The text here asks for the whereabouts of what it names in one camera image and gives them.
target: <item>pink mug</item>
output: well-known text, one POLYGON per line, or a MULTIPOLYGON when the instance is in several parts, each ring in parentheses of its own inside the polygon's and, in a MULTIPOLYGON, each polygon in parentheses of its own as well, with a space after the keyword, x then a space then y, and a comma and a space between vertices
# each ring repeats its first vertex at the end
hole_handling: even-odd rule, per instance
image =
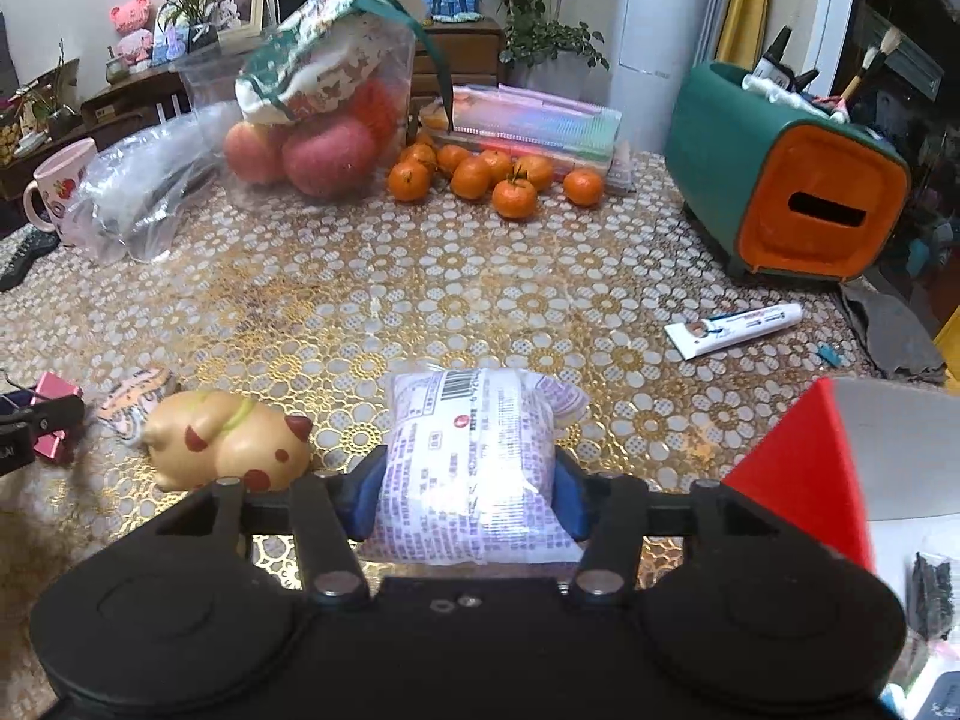
POLYGON ((66 208, 80 186, 86 166, 96 155, 97 143, 93 138, 83 138, 82 141, 61 148, 34 170, 34 180, 23 191, 23 210, 37 229, 61 234, 61 220, 66 208), (40 192, 40 198, 50 212, 52 224, 42 220, 34 210, 34 190, 40 192))

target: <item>green container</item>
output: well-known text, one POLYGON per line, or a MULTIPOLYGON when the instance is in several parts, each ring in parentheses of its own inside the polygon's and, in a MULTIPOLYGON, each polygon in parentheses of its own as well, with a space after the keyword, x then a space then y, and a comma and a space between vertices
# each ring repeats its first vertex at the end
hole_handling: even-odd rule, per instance
POLYGON ((746 74, 723 62, 693 68, 680 87, 664 150, 685 206, 731 255, 732 274, 744 269, 737 236, 764 162, 791 127, 810 124, 856 140, 898 162, 909 175, 894 148, 869 132, 744 92, 740 84, 746 74))

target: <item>pink teddy bear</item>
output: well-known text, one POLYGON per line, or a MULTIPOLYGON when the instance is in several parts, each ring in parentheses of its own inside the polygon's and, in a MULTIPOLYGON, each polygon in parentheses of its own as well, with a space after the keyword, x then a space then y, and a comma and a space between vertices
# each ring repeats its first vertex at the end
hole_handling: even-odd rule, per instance
POLYGON ((117 44, 117 55, 128 65, 136 65, 150 58, 154 47, 154 33, 145 29, 150 20, 150 0, 130 0, 110 11, 110 20, 123 35, 117 44))

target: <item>orange panel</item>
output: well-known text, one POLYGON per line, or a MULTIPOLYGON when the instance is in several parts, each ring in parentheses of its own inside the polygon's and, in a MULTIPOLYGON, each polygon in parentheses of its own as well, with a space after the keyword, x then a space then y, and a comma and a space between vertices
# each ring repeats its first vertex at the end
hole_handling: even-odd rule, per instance
POLYGON ((737 236, 751 269, 850 278, 880 253, 909 178, 896 162, 822 127, 770 149, 737 236))

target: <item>orange fruit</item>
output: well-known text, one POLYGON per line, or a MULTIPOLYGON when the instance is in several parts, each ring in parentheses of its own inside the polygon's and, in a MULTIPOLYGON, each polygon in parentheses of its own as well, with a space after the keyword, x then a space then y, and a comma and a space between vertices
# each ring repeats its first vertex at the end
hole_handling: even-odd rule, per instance
POLYGON ((579 167, 568 172, 563 180, 563 191, 574 205, 590 208, 603 197, 603 179, 595 170, 579 167))
POLYGON ((490 189, 490 182, 490 165, 480 157, 467 157, 454 170, 450 190, 464 200, 479 200, 490 189))
POLYGON ((433 138, 430 137, 430 133, 424 132, 422 129, 416 134, 414 143, 424 143, 426 146, 430 146, 430 148, 437 147, 437 144, 433 142, 433 138))
POLYGON ((414 143, 413 146, 407 146, 403 151, 400 151, 400 159, 397 160, 397 164, 410 159, 416 159, 416 161, 424 163, 430 170, 431 177, 434 170, 437 170, 437 154, 426 143, 414 143))
POLYGON ((544 191, 553 186, 553 160, 539 154, 528 154, 517 160, 514 170, 519 175, 526 173, 526 179, 536 187, 537 191, 544 191))
POLYGON ((397 202, 423 199, 430 191, 430 170, 416 159, 400 162, 390 171, 387 189, 397 202))
POLYGON ((493 189, 493 209, 503 218, 529 218, 536 213, 536 188, 525 178, 503 180, 493 189))
POLYGON ((514 162, 512 162, 510 154, 504 151, 495 151, 494 149, 488 148, 486 151, 480 153, 480 159, 490 165, 490 172, 493 175, 494 184, 505 181, 514 169, 514 162))
POLYGON ((472 156, 472 153, 462 146, 454 146, 453 143, 448 143, 437 152, 437 164, 440 166, 440 172, 450 177, 454 170, 457 170, 460 162, 472 156))

